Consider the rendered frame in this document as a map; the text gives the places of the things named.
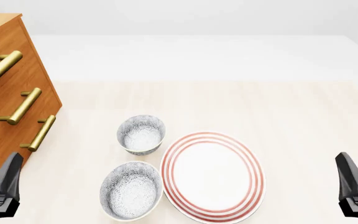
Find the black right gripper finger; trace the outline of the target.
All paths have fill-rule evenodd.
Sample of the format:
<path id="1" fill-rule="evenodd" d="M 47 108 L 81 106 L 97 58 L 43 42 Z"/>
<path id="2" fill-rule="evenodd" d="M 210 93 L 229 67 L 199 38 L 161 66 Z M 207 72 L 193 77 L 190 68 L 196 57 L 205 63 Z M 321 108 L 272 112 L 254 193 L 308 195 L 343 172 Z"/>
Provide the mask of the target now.
<path id="1" fill-rule="evenodd" d="M 358 167 L 346 152 L 335 157 L 339 175 L 339 201 L 358 197 Z"/>

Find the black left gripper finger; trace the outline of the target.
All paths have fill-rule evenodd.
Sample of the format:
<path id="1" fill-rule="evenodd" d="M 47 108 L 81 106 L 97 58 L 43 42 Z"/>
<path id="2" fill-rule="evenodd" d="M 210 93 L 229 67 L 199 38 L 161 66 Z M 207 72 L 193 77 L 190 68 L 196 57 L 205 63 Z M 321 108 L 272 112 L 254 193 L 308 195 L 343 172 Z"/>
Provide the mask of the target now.
<path id="1" fill-rule="evenodd" d="M 19 177 L 23 163 L 23 157 L 18 152 L 13 152 L 5 160 L 0 168 L 0 201 L 7 198 L 20 200 Z"/>

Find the grey patterned bowl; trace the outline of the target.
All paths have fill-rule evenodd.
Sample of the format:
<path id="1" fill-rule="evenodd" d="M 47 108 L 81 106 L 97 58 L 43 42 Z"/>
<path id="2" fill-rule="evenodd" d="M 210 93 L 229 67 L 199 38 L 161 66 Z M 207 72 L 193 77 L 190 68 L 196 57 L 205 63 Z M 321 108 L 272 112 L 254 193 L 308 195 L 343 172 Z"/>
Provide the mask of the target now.
<path id="1" fill-rule="evenodd" d="M 160 172 L 142 161 L 130 161 L 115 167 L 99 189 L 101 208 L 118 222 L 133 222 L 146 217 L 156 208 L 162 195 Z"/>
<path id="2" fill-rule="evenodd" d="M 126 119 L 117 129 L 117 141 L 130 154 L 146 156 L 155 152 L 166 135 L 166 127 L 152 115 Z"/>

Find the white plate with red rings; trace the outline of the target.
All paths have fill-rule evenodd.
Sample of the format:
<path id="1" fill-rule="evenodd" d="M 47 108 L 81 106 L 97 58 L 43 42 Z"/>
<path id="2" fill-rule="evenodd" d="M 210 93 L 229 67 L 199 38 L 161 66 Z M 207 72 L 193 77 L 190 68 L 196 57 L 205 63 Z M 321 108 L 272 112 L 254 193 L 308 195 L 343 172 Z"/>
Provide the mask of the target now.
<path id="1" fill-rule="evenodd" d="M 164 192 L 182 214 L 204 224 L 236 224 L 254 214 L 267 181 L 257 156 L 226 134 L 201 131 L 174 141 L 160 162 Z"/>

